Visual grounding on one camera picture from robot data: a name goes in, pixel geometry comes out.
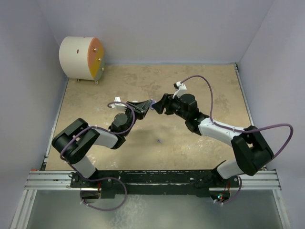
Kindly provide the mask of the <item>purple charging case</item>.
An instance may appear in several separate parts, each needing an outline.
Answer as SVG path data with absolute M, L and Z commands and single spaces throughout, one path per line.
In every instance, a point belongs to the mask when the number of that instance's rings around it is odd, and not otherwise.
M 156 103 L 157 103 L 157 102 L 156 102 L 155 100 L 152 100 L 152 103 L 150 104 L 150 109 L 151 109 L 151 110 L 154 110 L 153 105 L 156 104 Z

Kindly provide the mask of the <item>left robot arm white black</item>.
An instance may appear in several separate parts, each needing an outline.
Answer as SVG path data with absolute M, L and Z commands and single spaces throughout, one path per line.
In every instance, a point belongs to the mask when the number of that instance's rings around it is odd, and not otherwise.
M 93 187 L 100 177 L 98 169 L 86 156 L 90 148 L 93 145 L 112 150 L 120 148 L 136 121 L 145 118 L 152 103 L 151 99 L 143 102 L 111 102 L 107 107 L 116 108 L 120 113 L 107 129 L 89 125 L 84 119 L 78 118 L 57 134 L 51 144 L 60 153 L 60 159 L 79 174 L 82 183 Z

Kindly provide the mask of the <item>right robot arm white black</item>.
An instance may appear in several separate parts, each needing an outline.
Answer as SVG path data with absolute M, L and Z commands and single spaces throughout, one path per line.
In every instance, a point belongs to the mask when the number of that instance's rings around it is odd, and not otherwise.
M 218 187 L 224 186 L 229 178 L 236 175 L 255 175 L 274 157 L 270 146 L 255 126 L 246 129 L 236 129 L 230 125 L 225 128 L 217 126 L 208 115 L 199 111 L 194 95 L 176 97 L 164 94 L 152 108 L 160 115 L 175 114 L 181 117 L 192 133 L 214 138 L 232 147 L 235 159 L 224 161 L 213 169 L 212 182 Z

